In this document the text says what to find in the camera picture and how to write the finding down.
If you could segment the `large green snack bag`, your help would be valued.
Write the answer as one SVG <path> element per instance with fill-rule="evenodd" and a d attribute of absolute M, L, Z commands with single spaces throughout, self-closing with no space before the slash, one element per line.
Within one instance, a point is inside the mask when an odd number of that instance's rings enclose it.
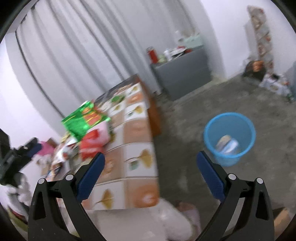
<path fill-rule="evenodd" d="M 65 117 L 62 124 L 77 141 L 81 141 L 92 127 L 109 120 L 110 117 L 96 109 L 93 102 L 86 101 Z"/>

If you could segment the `white yogurt drink bottle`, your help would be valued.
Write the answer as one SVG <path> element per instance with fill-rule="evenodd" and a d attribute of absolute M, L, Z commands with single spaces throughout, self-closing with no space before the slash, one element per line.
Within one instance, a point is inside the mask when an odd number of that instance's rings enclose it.
<path fill-rule="evenodd" d="M 92 127 L 79 144 L 82 161 L 92 159 L 97 153 L 104 152 L 104 146 L 110 141 L 109 122 L 103 121 Z"/>

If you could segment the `blue tissue box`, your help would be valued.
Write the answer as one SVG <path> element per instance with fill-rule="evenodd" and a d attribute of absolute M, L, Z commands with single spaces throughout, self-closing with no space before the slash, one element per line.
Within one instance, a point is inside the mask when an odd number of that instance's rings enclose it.
<path fill-rule="evenodd" d="M 230 135 L 224 135 L 216 144 L 216 151 L 224 155 L 236 155 L 240 152 L 239 142 Z"/>

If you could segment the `blue plastic trash basket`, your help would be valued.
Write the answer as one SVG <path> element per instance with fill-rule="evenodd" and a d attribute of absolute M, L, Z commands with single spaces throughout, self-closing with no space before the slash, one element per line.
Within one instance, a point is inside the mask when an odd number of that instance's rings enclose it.
<path fill-rule="evenodd" d="M 254 146 L 256 130 L 253 122 L 240 113 L 222 113 L 205 126 L 203 138 L 215 162 L 224 167 L 237 164 Z"/>

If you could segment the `pink plastic bag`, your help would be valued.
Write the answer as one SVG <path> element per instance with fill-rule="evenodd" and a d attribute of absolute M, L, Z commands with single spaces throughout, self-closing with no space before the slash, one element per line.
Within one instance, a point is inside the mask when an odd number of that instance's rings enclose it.
<path fill-rule="evenodd" d="M 55 148 L 52 147 L 49 143 L 41 141 L 40 144 L 42 148 L 40 151 L 37 152 L 40 156 L 52 155 L 54 153 Z"/>

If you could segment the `patterned tablecloth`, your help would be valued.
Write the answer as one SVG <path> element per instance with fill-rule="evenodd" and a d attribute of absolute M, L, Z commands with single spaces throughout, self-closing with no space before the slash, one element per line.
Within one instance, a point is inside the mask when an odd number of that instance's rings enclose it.
<path fill-rule="evenodd" d="M 125 95 L 117 104 L 115 95 Z M 146 208 L 159 201 L 159 184 L 153 136 L 160 132 L 158 116 L 144 83 L 137 75 L 98 97 L 95 108 L 110 117 L 110 141 L 104 146 L 105 165 L 90 196 L 88 210 Z M 82 161 L 79 144 L 67 130 L 55 149 L 46 180 L 57 181 L 89 164 Z"/>

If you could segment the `small green snack packet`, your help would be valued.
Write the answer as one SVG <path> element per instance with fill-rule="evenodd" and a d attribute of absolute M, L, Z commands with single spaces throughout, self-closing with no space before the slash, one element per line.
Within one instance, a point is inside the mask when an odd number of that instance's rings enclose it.
<path fill-rule="evenodd" d="M 111 102 L 114 104 L 120 103 L 125 99 L 125 95 L 115 95 L 114 97 L 112 97 Z"/>

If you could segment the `grey curtain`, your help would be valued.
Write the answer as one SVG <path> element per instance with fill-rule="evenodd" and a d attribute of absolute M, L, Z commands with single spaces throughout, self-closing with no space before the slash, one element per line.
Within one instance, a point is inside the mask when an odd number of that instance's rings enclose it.
<path fill-rule="evenodd" d="M 23 1 L 1 42 L 1 127 L 57 137 L 62 118 L 135 74 L 159 92 L 147 49 L 194 39 L 225 79 L 206 1 Z"/>

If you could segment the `dark snack box on floor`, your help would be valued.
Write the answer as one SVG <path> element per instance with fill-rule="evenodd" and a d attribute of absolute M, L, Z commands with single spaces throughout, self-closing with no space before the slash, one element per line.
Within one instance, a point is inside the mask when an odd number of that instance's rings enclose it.
<path fill-rule="evenodd" d="M 266 74 L 266 68 L 262 60 L 250 61 L 243 72 L 243 77 L 250 77 L 262 81 Z"/>

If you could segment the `grey cabinet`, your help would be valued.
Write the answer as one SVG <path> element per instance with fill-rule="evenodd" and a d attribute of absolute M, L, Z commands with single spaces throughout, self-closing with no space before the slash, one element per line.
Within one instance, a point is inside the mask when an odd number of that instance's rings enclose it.
<path fill-rule="evenodd" d="M 151 64 L 151 69 L 171 100 L 177 100 L 211 81 L 208 57 L 203 46 L 171 61 Z"/>

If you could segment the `rolled patterned mat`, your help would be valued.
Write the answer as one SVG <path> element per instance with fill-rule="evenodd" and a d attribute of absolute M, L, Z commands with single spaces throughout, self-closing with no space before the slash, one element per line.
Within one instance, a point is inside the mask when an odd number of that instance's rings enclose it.
<path fill-rule="evenodd" d="M 257 6 L 247 6 L 254 29 L 259 60 L 263 61 L 268 73 L 274 73 L 273 43 L 264 10 Z"/>

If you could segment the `red thermos bottle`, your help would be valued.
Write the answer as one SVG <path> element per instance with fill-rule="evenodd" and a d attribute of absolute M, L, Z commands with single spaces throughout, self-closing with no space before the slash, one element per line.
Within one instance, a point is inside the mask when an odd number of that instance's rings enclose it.
<path fill-rule="evenodd" d="M 158 56 L 157 56 L 157 53 L 153 47 L 147 48 L 147 54 L 148 54 L 152 64 L 158 63 L 158 61 L 159 61 Z"/>

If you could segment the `small white bottle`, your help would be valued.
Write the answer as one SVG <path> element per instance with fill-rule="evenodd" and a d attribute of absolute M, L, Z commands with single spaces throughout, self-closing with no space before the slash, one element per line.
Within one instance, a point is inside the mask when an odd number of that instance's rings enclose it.
<path fill-rule="evenodd" d="M 173 58 L 172 58 L 172 55 L 171 55 L 171 50 L 170 49 L 166 49 L 164 51 L 164 55 L 165 55 L 165 58 L 167 61 L 171 61 Z"/>

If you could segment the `mint green desk organizer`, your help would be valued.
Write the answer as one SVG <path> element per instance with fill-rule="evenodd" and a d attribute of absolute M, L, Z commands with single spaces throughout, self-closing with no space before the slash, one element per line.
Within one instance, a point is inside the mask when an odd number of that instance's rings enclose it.
<path fill-rule="evenodd" d="M 200 34 L 197 34 L 197 35 L 184 38 L 183 46 L 190 49 L 203 46 L 202 36 Z"/>

